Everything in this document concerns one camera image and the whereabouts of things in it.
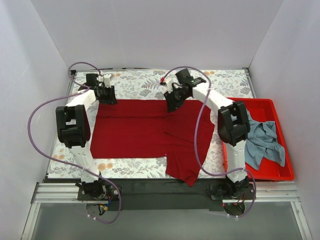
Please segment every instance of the metal frame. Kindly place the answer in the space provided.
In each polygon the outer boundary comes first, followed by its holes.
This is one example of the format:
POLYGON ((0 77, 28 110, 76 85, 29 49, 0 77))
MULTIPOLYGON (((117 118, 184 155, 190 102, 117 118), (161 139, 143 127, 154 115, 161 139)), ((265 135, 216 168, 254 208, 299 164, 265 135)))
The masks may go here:
POLYGON ((312 239, 304 212, 301 207, 301 202, 299 201, 292 201, 291 202, 292 210, 295 216, 296 223, 298 224, 301 236, 303 240, 310 240, 312 239))
MULTIPOLYGON (((79 188, 74 183, 38 183, 33 194, 30 212, 21 239, 31 239, 42 203, 98 203, 97 201, 78 201, 78 191, 79 188)), ((223 200, 224 203, 229 203, 230 201, 232 202, 232 200, 223 200)), ((302 239, 312 239, 301 207, 299 194, 293 181, 257 182, 255 202, 290 202, 302 239)))
POLYGON ((246 79, 248 79, 249 87, 250 87, 250 89, 251 89, 251 93, 252 93, 253 97, 256 99, 256 98, 257 98, 257 95, 256 95, 256 93, 255 93, 255 89, 254 89, 254 86, 253 86, 252 81, 251 81, 249 69, 248 69, 247 67, 243 67, 242 69, 243 69, 244 72, 245 72, 246 79))
MULTIPOLYGON (((114 72, 114 71, 117 71, 117 72, 124 72, 126 70, 137 70, 137 71, 140 71, 140 70, 151 70, 151 71, 156 71, 156 70, 164 70, 164 71, 167 71, 168 69, 165 69, 165 68, 136 68, 136 67, 122 67, 122 68, 100 68, 100 70, 104 71, 104 72, 114 72)), ((90 73, 90 72, 97 72, 96 69, 90 69, 90 70, 77 70, 77 73, 90 73)))

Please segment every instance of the patterned table surface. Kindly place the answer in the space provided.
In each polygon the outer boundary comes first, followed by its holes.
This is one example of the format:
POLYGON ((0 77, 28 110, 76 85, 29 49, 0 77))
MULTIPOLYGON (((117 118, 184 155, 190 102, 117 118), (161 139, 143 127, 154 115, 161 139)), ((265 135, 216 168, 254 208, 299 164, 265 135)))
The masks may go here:
MULTIPOLYGON (((76 81, 86 82, 86 74, 89 72, 78 72, 76 81)), ((159 85, 165 70, 121 70, 106 71, 103 73, 113 74, 111 84, 115 86, 115 96, 117 99, 140 99, 140 100, 163 100, 165 88, 159 85)), ((176 78, 175 72, 168 78, 176 78)), ((212 87, 226 97, 253 98, 249 81, 244 70, 205 70, 209 76, 212 87)), ((191 71, 196 78, 200 74, 191 71)), ((73 86, 72 93, 76 93, 78 86, 73 86)), ((96 115, 98 111, 98 101, 96 101, 87 111, 91 132, 95 127, 96 115)), ((217 125, 217 117, 211 114, 211 121, 217 125)), ((224 171, 222 142, 218 136, 217 127, 214 128, 211 144, 203 164, 203 167, 211 173, 221 173, 224 171)), ((60 160, 75 162, 74 156, 58 138, 55 140, 52 156, 60 160)), ((159 158, 112 158, 94 159, 95 164, 105 178, 171 178, 166 174, 166 157, 159 158)), ((47 170, 47 177, 50 179, 72 179, 80 178, 81 170, 66 164, 50 161, 47 170)), ((202 170, 199 178, 212 178, 202 170)))

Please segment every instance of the gray floor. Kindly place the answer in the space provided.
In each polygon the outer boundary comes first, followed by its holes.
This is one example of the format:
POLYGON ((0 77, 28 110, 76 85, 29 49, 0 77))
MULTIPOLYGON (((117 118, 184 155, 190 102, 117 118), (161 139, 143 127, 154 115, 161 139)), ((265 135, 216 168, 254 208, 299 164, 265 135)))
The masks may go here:
MULTIPOLYGON (((290 202, 257 202, 236 221, 207 210, 122 211, 106 225, 88 218, 85 204, 41 204, 33 240, 300 240, 290 202)), ((111 219, 115 212, 103 217, 111 219)))

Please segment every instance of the red plastic tray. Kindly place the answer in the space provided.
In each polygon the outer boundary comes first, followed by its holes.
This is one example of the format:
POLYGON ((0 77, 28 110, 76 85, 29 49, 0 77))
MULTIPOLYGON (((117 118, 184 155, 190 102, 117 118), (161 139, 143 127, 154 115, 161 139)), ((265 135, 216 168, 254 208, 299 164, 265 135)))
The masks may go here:
MULTIPOLYGON (((243 101, 246 108, 249 110, 252 119, 258 122, 275 121, 277 142, 284 147, 285 151, 285 164, 284 167, 280 166, 274 161, 263 158, 259 170, 255 170, 248 164, 245 167, 253 174, 255 179, 272 180, 272 181, 292 181, 295 178, 294 170, 291 165, 289 153, 287 150, 285 137, 282 133, 277 112, 274 103, 270 99, 257 99, 257 98, 233 98, 233 101, 243 101)), ((228 158, 226 146, 222 144, 224 169, 227 171, 228 158)))

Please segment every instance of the red cloth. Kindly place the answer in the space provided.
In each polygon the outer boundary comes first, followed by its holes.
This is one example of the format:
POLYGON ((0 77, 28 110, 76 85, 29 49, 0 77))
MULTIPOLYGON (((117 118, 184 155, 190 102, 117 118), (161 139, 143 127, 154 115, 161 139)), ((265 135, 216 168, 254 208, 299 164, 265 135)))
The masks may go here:
MULTIPOLYGON (((165 100, 117 100, 116 105, 100 104, 91 141, 95 159, 158 158, 166 156, 166 173, 192 186, 200 171, 194 134, 202 103, 187 100, 167 113, 165 100)), ((198 130, 198 153, 203 164, 214 125, 205 107, 198 130)))

